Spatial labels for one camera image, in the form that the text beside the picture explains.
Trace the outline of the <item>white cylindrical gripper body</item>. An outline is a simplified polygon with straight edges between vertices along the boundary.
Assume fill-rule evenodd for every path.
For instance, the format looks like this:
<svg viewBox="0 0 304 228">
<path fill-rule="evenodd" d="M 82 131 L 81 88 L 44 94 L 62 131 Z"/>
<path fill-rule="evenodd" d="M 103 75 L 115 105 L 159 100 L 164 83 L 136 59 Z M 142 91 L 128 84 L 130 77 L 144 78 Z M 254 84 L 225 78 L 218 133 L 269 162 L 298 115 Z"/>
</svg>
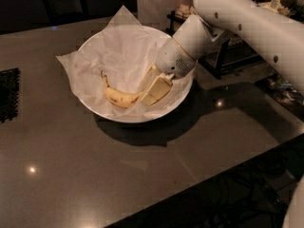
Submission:
<svg viewBox="0 0 304 228">
<path fill-rule="evenodd" d="M 165 74 L 174 74 L 177 79 L 185 77 L 196 66 L 196 61 L 178 44 L 169 38 L 159 49 L 156 66 Z"/>
</svg>

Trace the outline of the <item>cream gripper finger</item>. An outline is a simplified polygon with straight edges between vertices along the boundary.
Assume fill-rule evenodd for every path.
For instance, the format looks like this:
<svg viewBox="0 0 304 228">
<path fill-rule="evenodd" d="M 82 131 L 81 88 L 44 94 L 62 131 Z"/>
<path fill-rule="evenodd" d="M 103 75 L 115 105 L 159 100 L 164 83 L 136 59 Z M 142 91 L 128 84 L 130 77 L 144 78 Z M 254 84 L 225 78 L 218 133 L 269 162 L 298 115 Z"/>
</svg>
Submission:
<svg viewBox="0 0 304 228">
<path fill-rule="evenodd" d="M 149 86 L 152 84 L 153 80 L 155 79 L 156 76 L 159 75 L 159 69 L 155 64 L 152 64 L 149 69 L 146 71 L 144 74 L 139 87 L 138 91 L 139 92 L 145 92 Z"/>
<path fill-rule="evenodd" d="M 141 102 L 145 105 L 153 105 L 165 97 L 173 83 L 168 76 L 157 76 L 147 91 L 143 94 Z"/>
</svg>

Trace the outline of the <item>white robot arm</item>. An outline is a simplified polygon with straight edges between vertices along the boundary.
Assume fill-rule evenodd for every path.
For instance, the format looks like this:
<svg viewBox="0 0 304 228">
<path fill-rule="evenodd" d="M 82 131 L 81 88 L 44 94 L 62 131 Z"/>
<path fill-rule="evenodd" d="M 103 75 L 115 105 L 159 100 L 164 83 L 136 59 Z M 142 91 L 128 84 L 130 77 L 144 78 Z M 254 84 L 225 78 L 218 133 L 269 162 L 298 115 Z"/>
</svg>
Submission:
<svg viewBox="0 0 304 228">
<path fill-rule="evenodd" d="M 213 26 L 239 35 L 276 73 L 254 84 L 208 91 L 196 86 L 172 121 L 236 106 L 277 135 L 287 125 L 268 113 L 264 96 L 303 93 L 303 26 L 251 0 L 194 0 Z M 139 228 L 303 228 L 304 134 L 217 173 L 143 210 Z"/>
</svg>

